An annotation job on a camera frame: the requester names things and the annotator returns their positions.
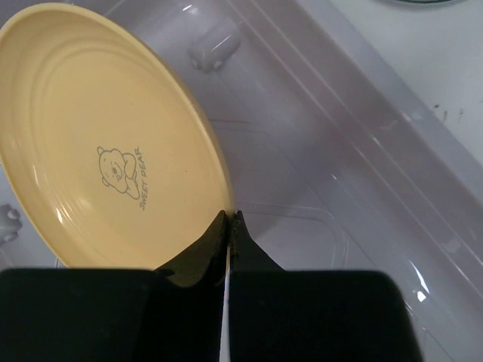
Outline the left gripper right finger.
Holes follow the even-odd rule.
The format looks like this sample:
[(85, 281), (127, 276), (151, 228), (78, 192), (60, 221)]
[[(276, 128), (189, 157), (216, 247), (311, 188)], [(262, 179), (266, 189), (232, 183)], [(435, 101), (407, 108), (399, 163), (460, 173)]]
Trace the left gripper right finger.
[(420, 361), (403, 296), (379, 271), (286, 271), (250, 236), (230, 235), (233, 361)]

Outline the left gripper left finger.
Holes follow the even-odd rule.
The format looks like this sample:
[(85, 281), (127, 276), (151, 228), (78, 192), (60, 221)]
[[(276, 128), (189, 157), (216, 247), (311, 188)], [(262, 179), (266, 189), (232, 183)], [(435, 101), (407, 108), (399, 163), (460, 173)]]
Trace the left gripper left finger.
[(11, 268), (1, 274), (3, 361), (216, 361), (228, 219), (155, 270)]

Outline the yellow bear plate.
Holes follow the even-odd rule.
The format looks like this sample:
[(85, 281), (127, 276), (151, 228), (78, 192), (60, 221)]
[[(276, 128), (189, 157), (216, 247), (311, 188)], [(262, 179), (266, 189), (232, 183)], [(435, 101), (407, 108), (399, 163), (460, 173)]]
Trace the yellow bear plate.
[(158, 268), (234, 209), (189, 91), (129, 32), (81, 8), (31, 7), (2, 27), (1, 159), (69, 267)]

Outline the lavender plastic bin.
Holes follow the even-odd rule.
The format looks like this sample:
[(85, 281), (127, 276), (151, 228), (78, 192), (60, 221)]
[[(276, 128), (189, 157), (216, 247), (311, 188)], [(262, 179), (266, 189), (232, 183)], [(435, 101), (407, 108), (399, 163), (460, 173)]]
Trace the lavender plastic bin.
[[(115, 23), (179, 78), (226, 163), (230, 215), (280, 267), (382, 272), (424, 360), (482, 359), (482, 168), (409, 91), (372, 85), (327, 2), (313, 17), (299, 1), (3, 1), (1, 30), (46, 4)], [(1, 267), (69, 267), (2, 159)]]

